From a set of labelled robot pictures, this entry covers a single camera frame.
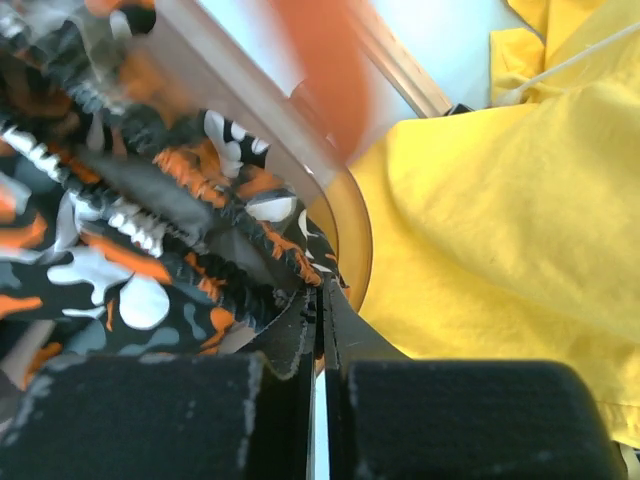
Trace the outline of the orange hanger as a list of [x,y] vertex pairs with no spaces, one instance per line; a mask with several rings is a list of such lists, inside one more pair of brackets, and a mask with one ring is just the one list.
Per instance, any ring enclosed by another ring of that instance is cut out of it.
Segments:
[[375,107],[350,3],[274,1],[272,8],[337,158],[345,163],[357,153]]

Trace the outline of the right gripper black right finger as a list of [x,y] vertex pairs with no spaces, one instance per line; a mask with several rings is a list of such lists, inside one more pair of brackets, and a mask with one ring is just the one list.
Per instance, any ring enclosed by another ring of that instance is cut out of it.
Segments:
[[584,382],[552,361],[412,360],[322,291],[334,479],[623,479]]

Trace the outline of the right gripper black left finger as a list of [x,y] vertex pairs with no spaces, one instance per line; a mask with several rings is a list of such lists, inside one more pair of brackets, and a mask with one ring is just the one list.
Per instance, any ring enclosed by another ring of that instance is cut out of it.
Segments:
[[61,356],[1,441],[5,479],[309,479],[316,293],[219,356]]

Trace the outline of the orange black camouflage shorts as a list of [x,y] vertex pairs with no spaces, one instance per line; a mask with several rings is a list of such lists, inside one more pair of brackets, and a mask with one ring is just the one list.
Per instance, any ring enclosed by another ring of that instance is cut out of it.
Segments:
[[150,1],[1,5],[2,357],[215,354],[262,332],[334,251],[269,145],[154,59]]

